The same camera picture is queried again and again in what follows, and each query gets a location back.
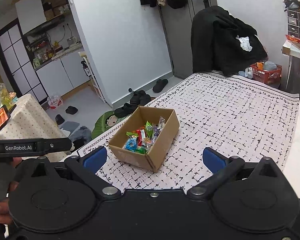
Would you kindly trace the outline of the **blue snack packet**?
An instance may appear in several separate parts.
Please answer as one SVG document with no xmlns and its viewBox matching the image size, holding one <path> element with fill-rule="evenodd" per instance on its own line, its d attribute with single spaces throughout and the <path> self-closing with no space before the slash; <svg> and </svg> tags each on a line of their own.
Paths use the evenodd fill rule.
<svg viewBox="0 0 300 240">
<path fill-rule="evenodd" d="M 138 148 L 138 139 L 137 137 L 130 137 L 124 146 L 125 150 L 135 152 L 135 150 Z"/>
</svg>

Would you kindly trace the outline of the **red teal snack packet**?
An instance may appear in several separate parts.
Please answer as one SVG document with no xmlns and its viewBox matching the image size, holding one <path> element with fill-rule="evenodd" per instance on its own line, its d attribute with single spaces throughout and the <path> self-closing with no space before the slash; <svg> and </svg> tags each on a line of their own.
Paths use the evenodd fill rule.
<svg viewBox="0 0 300 240">
<path fill-rule="evenodd" d="M 138 146 L 142 146 L 144 139 L 146 138 L 146 132 L 144 129 L 137 129 L 138 134 Z"/>
</svg>

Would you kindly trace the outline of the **light green snack packet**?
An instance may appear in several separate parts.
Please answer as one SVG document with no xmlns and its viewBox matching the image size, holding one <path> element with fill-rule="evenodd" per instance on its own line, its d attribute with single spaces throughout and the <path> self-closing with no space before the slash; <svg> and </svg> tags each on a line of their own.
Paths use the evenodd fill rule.
<svg viewBox="0 0 300 240">
<path fill-rule="evenodd" d="M 146 132 L 146 136 L 148 138 L 151 138 L 152 135 L 153 135 L 153 125 L 147 121 L 146 124 L 145 124 L 145 132 Z"/>
</svg>

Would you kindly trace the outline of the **white clear snack bag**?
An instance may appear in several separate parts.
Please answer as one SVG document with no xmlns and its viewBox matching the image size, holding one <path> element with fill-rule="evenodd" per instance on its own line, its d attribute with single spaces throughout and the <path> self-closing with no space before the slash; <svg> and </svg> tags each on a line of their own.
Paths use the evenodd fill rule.
<svg viewBox="0 0 300 240">
<path fill-rule="evenodd" d="M 165 126 L 166 120 L 162 116 L 159 118 L 159 123 L 157 125 L 157 130 L 161 131 Z"/>
</svg>

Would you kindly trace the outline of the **dark green snack packet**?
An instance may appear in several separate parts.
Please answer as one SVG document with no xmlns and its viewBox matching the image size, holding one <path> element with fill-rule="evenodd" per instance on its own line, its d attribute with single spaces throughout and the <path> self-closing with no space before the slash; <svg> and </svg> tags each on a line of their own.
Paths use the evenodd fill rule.
<svg viewBox="0 0 300 240">
<path fill-rule="evenodd" d="M 143 146 L 138 146 L 135 150 L 136 153 L 139 153 L 139 154 L 147 154 L 147 148 L 146 147 L 143 147 Z"/>
</svg>

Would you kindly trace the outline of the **orange candy packet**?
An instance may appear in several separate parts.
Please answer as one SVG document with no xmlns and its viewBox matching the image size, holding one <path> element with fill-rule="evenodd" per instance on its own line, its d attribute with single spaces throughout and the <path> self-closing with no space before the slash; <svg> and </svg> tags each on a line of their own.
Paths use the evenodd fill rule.
<svg viewBox="0 0 300 240">
<path fill-rule="evenodd" d="M 151 138 L 143 138 L 142 139 L 142 146 L 146 147 L 147 149 L 150 149 L 153 146 L 154 140 Z"/>
</svg>

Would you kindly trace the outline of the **grey fluffy rug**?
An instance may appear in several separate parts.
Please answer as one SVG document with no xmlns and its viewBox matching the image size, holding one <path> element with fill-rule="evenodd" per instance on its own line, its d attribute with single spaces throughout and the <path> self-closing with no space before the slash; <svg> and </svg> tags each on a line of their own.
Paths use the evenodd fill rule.
<svg viewBox="0 0 300 240">
<path fill-rule="evenodd" d="M 78 150 L 92 139 L 91 130 L 77 122 L 66 121 L 59 128 L 72 142 L 70 152 Z"/>
</svg>

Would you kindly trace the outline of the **patterned white bed blanket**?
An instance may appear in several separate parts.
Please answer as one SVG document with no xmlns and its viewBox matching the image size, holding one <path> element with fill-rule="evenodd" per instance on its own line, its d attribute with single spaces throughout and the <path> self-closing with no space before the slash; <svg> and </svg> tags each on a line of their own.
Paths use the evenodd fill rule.
<svg viewBox="0 0 300 240">
<path fill-rule="evenodd" d="M 299 112 L 299 95 L 239 76 L 193 74 L 150 107 L 173 109 L 180 127 L 157 173 L 119 161 L 108 151 L 98 175 L 124 189 L 188 190 L 211 176 L 204 148 L 247 162 L 270 157 L 284 169 Z"/>
</svg>

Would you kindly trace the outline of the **dotted tablecloth table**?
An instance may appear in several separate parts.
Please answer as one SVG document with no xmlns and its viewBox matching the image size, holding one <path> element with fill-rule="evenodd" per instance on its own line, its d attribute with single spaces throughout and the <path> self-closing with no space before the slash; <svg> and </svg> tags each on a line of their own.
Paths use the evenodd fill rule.
<svg viewBox="0 0 300 240">
<path fill-rule="evenodd" d="M 64 137 L 65 134 L 31 94 L 18 99 L 7 124 L 0 130 L 0 140 Z"/>
</svg>

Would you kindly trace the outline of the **black slipper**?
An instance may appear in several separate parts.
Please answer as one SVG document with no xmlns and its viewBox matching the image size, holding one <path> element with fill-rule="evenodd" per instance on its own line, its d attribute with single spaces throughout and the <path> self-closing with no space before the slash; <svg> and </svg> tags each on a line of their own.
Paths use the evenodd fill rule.
<svg viewBox="0 0 300 240">
<path fill-rule="evenodd" d="M 78 112 L 78 109 L 74 106 L 68 106 L 65 112 L 70 115 L 75 115 Z"/>
</svg>

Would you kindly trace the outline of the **white kitchen cabinet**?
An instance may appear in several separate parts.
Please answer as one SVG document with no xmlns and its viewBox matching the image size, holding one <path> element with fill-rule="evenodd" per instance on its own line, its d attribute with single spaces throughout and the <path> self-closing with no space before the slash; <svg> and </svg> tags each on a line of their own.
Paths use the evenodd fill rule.
<svg viewBox="0 0 300 240">
<path fill-rule="evenodd" d="M 36 70 L 48 96 L 63 96 L 90 79 L 81 64 L 83 48 L 56 59 Z"/>
</svg>

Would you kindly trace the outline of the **orange laundry basket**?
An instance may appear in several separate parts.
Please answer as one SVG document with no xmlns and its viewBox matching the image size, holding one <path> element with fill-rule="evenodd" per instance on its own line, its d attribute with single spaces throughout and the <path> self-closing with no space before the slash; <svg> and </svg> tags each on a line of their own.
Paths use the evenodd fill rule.
<svg viewBox="0 0 300 240">
<path fill-rule="evenodd" d="M 275 70 L 267 71 L 258 68 L 257 64 L 251 65 L 253 71 L 253 79 L 255 81 L 271 85 L 281 81 L 282 66 L 276 65 Z"/>
</svg>

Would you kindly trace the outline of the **black shoe near door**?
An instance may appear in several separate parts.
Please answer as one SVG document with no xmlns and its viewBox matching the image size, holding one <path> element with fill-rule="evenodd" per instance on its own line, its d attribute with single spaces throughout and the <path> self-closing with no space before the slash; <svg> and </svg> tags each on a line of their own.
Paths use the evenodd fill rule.
<svg viewBox="0 0 300 240">
<path fill-rule="evenodd" d="M 154 93 L 160 93 L 167 84 L 168 79 L 158 79 L 152 90 Z"/>
</svg>

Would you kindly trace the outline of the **white cloth on coat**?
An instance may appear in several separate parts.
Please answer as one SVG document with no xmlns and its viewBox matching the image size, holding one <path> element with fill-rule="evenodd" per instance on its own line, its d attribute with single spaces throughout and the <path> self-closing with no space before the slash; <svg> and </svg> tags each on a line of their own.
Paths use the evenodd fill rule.
<svg viewBox="0 0 300 240">
<path fill-rule="evenodd" d="M 240 46 L 244 51 L 251 52 L 253 47 L 250 45 L 249 37 L 236 37 L 237 40 L 240 42 Z"/>
</svg>

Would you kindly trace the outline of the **grey door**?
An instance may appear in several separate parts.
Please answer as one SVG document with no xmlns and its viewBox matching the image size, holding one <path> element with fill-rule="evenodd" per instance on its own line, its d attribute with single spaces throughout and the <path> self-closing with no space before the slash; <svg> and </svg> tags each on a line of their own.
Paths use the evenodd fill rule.
<svg viewBox="0 0 300 240">
<path fill-rule="evenodd" d="M 192 74 L 191 25 L 196 13 L 217 5 L 217 0 L 187 0 L 180 9 L 159 7 L 173 75 L 185 79 Z"/>
</svg>

